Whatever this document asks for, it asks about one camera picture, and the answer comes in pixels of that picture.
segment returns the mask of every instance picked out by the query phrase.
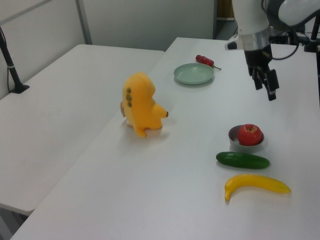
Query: gray bowl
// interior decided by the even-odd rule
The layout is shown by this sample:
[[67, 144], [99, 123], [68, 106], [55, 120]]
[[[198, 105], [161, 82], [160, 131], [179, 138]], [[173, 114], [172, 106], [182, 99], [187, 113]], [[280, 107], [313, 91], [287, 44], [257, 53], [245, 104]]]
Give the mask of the gray bowl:
[[230, 150], [233, 152], [239, 152], [239, 153], [246, 153], [246, 154], [253, 154], [256, 152], [259, 152], [262, 149], [263, 142], [265, 139], [264, 133], [262, 133], [262, 141], [254, 146], [243, 146], [239, 144], [238, 140], [238, 132], [239, 129], [243, 125], [234, 126], [229, 131], [229, 140], [230, 140]]

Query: yellow banana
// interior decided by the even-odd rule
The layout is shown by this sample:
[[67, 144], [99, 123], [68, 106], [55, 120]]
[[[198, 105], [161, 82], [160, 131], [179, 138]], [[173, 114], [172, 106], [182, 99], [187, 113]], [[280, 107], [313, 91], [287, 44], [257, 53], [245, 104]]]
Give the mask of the yellow banana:
[[287, 185], [274, 178], [255, 174], [240, 174], [226, 181], [224, 186], [224, 199], [229, 202], [231, 194], [235, 190], [246, 186], [258, 187], [279, 194], [288, 194], [291, 192]]

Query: green plate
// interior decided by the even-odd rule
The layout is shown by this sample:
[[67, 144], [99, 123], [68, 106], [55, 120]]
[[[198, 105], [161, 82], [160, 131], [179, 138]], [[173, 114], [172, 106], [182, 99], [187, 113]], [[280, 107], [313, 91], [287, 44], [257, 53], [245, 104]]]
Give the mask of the green plate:
[[178, 66], [174, 72], [174, 78], [183, 84], [199, 85], [212, 80], [214, 70], [202, 63], [188, 63]]

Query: green cucumber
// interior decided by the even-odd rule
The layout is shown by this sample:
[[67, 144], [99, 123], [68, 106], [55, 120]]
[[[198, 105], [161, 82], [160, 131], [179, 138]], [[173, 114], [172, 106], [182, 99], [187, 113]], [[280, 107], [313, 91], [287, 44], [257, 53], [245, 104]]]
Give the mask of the green cucumber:
[[244, 169], [265, 169], [270, 165], [269, 160], [264, 157], [234, 151], [220, 152], [216, 159], [223, 165]]

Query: plush dinosaur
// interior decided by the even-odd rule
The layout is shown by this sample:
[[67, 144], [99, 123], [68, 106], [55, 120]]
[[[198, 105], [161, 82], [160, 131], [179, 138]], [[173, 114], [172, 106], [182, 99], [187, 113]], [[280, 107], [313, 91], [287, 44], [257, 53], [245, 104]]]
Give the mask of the plush dinosaur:
[[145, 129], [159, 129], [161, 119], [169, 113], [153, 99], [156, 87], [143, 72], [130, 76], [122, 88], [121, 112], [133, 126], [136, 134], [145, 138]]

